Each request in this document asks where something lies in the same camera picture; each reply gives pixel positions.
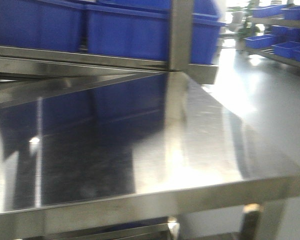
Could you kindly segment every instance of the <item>shelf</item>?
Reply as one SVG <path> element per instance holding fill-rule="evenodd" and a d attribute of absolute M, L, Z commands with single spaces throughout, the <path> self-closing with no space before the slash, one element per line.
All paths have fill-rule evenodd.
<path fill-rule="evenodd" d="M 260 55 L 262 57 L 275 60 L 283 64 L 288 64 L 300 68 L 300 61 L 275 55 L 272 47 L 262 48 L 262 49 L 254 49 L 254 48 L 246 47 L 245 50 L 250 54 Z"/>
<path fill-rule="evenodd" d="M 267 24 L 278 25 L 292 28 L 300 28 L 299 20 L 286 20 L 283 15 L 276 15 L 272 17 L 247 17 L 247 20 L 253 24 Z"/>
<path fill-rule="evenodd" d="M 71 65 L 92 65 L 98 66 L 100 71 L 103 72 L 107 68 L 125 69 L 128 71 L 145 71 L 145 72 L 168 72 L 168 64 L 166 61 L 159 60 L 147 60 L 128 57 L 117 56 L 105 56 L 94 55 L 88 53 L 73 53 L 73 52 L 61 52 L 51 50 L 38 50 L 19 47 L 0 46 L 0 58 L 5 58 L 4 62 L 10 62 L 10 68 L 13 71 L 20 72 L 26 68 L 26 72 L 31 72 L 33 67 L 27 67 L 26 65 L 33 65 L 35 61 L 53 61 L 58 64 L 71 64 Z M 19 68 L 16 68 L 16 62 L 20 62 Z M 9 67 L 0 67 L 2 71 L 8 71 Z M 217 65 L 205 65 L 205 64 L 188 64 L 185 71 L 193 80 L 199 84 L 213 84 L 215 82 L 218 66 Z M 82 72 L 79 76 L 87 74 L 88 72 Z"/>

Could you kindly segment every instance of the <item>stainless steel shelf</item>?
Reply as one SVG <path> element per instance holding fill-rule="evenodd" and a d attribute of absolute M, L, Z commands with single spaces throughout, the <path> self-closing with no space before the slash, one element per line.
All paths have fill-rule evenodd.
<path fill-rule="evenodd" d="M 300 61 L 275 55 L 271 47 L 263 48 L 263 49 L 254 49 L 254 48 L 246 47 L 246 51 L 250 54 L 260 55 L 262 57 L 266 57 L 268 59 L 272 59 L 283 64 L 288 64 L 300 68 Z"/>
<path fill-rule="evenodd" d="M 300 28 L 299 20 L 286 20 L 283 19 L 283 15 L 276 15 L 272 17 L 248 17 L 247 20 L 253 24 L 267 24 Z"/>
<path fill-rule="evenodd" d="M 19 73 L 19 74 L 30 74 L 30 70 L 34 70 L 38 74 L 37 67 L 39 63 L 45 63 L 47 65 L 50 62 L 60 65 L 73 65 L 73 74 L 69 72 L 63 72 L 61 77 L 73 77 L 74 76 L 90 76 L 87 68 L 84 72 L 77 72 L 78 65 L 90 65 L 94 68 L 93 75 L 98 74 L 98 71 L 104 72 L 111 68 L 117 69 L 119 72 L 125 70 L 126 73 L 129 72 L 167 72 L 168 63 L 166 61 L 159 60 L 147 60 L 147 59 L 137 59 L 128 57 L 116 57 L 116 56 L 105 56 L 105 55 L 94 55 L 88 53 L 72 53 L 72 52 L 61 52 L 61 51 L 51 51 L 51 50 L 39 50 L 39 49 L 29 49 L 20 47 L 9 47 L 0 46 L 0 58 L 5 58 L 4 62 L 10 62 L 8 66 L 5 64 L 0 67 L 0 72 Z M 52 68 L 40 67 L 44 70 L 45 74 L 47 71 L 53 71 Z M 218 71 L 217 65 L 205 65 L 205 64 L 188 64 L 185 72 L 197 83 L 199 84 L 213 84 Z"/>

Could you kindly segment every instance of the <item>stainless steel table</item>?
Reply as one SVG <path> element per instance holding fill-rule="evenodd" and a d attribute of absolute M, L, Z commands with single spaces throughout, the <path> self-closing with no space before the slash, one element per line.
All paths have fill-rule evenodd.
<path fill-rule="evenodd" d="M 0 240 L 261 204 L 274 239 L 300 168 L 185 73 L 0 85 Z"/>

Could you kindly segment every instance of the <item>metal shelving unit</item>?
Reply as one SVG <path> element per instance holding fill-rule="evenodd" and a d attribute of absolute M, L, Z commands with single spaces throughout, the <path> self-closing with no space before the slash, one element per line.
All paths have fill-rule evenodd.
<path fill-rule="evenodd" d="M 288 4 L 293 4 L 293 3 L 294 3 L 293 0 L 288 1 Z M 269 17 L 248 17 L 247 20 L 253 24 L 276 25 L 276 26 L 300 29 L 300 20 L 284 19 L 284 16 L 282 14 L 269 16 Z M 265 58 L 275 60 L 283 64 L 300 68 L 300 61 L 275 55 L 272 47 L 267 47 L 263 49 L 253 49 L 253 48 L 246 47 L 245 49 L 249 54 L 260 55 Z"/>
<path fill-rule="evenodd" d="M 276 15 L 271 17 L 248 17 L 247 19 L 253 24 L 278 25 L 284 27 L 300 28 L 300 21 L 286 20 L 284 19 L 283 15 Z"/>
<path fill-rule="evenodd" d="M 168 61 L 7 46 L 0 46 L 0 58 L 8 58 L 9 61 L 11 61 L 12 58 L 17 61 L 23 59 L 23 64 L 30 65 L 31 63 L 29 61 L 53 61 L 58 64 L 88 64 L 98 68 L 128 68 L 136 71 L 159 72 L 177 71 L 185 72 L 199 84 L 213 84 L 218 70 L 217 65 L 190 63 L 193 5 L 194 0 L 171 1 L 172 8 L 170 13 L 170 47 Z"/>
<path fill-rule="evenodd" d="M 300 61 L 296 61 L 290 58 L 282 57 L 274 54 L 274 50 L 272 47 L 262 48 L 262 49 L 254 49 L 250 47 L 246 47 L 246 51 L 250 54 L 260 55 L 262 57 L 275 60 L 277 62 L 288 64 L 294 67 L 300 68 Z"/>

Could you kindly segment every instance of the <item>floor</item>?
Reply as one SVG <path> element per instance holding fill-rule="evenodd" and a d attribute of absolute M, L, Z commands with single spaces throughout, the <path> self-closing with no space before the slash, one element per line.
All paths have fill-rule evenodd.
<path fill-rule="evenodd" d="M 224 48 L 203 88 L 300 165 L 300 69 Z M 300 197 L 287 201 L 277 239 L 300 240 Z"/>

